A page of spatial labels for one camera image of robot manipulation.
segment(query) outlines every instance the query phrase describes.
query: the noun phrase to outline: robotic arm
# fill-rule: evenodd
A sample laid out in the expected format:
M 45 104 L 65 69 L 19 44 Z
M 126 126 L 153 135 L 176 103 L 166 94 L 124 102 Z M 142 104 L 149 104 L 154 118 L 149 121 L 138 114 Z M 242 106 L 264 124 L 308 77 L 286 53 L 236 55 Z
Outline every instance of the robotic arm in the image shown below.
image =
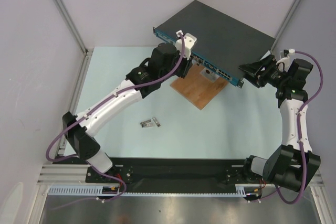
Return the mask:
M 178 31 L 177 34 L 181 38 L 182 31 Z M 77 115 L 66 113 L 62 118 L 64 128 L 77 122 L 77 125 L 66 134 L 66 139 L 78 157 L 86 160 L 99 172 L 106 173 L 113 164 L 101 150 L 94 136 L 120 111 L 159 89 L 161 83 L 168 77 L 176 75 L 184 78 L 192 66 L 191 50 L 195 43 L 196 38 L 186 34 L 175 46 L 167 43 L 159 44 L 150 58 L 146 58 L 138 67 L 132 69 L 126 75 L 126 79 L 100 102 Z M 308 99 L 303 86 L 312 70 L 312 64 L 302 59 L 295 59 L 288 71 L 285 71 L 288 65 L 288 57 L 276 61 L 273 55 L 269 55 L 258 62 L 239 67 L 246 73 L 245 78 L 256 87 L 264 87 L 269 83 L 277 88 L 276 98 L 283 123 L 282 145 L 269 159 L 256 156 L 247 158 L 244 175 L 258 174 L 270 184 L 299 191 L 303 178 L 300 142 L 304 146 L 307 165 L 305 187 L 320 165 L 320 157 L 312 153 L 308 142 L 307 106 L 300 112 L 301 132 L 298 131 L 297 120 L 298 111 Z

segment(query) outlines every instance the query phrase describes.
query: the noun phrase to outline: light blue tabletop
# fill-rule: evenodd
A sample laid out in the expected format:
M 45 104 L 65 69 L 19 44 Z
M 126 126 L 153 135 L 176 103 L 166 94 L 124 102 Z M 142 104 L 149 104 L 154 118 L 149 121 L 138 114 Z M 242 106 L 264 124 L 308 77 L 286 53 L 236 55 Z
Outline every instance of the light blue tabletop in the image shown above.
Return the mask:
M 153 47 L 96 47 L 77 113 L 110 93 L 150 57 Z M 226 86 L 203 110 L 178 94 L 172 77 L 113 118 L 95 139 L 111 157 L 268 158 L 281 144 L 282 122 L 270 85 Z M 161 127 L 141 128 L 155 116 Z M 65 155 L 74 151 L 68 144 Z

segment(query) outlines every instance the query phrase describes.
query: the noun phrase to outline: reflective metal surface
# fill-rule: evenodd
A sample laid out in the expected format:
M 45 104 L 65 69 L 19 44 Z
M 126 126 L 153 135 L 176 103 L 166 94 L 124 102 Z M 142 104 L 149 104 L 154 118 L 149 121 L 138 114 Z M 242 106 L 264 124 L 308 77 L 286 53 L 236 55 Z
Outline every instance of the reflective metal surface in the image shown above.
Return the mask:
M 283 194 L 288 199 L 296 196 L 285 190 Z M 242 198 L 137 196 L 121 197 L 104 204 L 85 200 L 52 210 L 77 199 L 80 197 L 48 196 L 40 224 L 321 223 L 309 188 L 296 205 L 284 204 L 277 195 L 264 199 L 261 204 L 248 204 Z

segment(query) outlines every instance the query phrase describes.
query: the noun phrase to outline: black top panel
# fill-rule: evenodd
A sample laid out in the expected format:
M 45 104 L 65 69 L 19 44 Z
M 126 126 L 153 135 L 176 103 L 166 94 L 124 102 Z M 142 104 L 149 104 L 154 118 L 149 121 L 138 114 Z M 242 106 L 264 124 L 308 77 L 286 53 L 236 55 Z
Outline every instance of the black top panel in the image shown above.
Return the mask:
M 237 79 L 239 65 L 259 60 L 275 39 L 197 0 L 156 28 L 175 38 L 182 30 L 197 37 L 193 53 Z

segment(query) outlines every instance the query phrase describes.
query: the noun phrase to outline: table surface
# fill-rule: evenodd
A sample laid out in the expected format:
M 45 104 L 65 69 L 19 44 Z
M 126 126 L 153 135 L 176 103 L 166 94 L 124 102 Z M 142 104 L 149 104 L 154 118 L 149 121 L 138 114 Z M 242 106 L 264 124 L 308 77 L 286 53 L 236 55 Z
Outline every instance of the table surface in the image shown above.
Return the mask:
M 77 113 L 110 93 L 154 47 L 96 47 Z M 178 94 L 172 77 L 144 100 L 126 108 L 95 139 L 111 157 L 268 158 L 281 144 L 276 89 L 228 85 L 203 110 Z M 141 128 L 155 116 L 161 127 Z M 74 153 L 68 144 L 65 155 Z

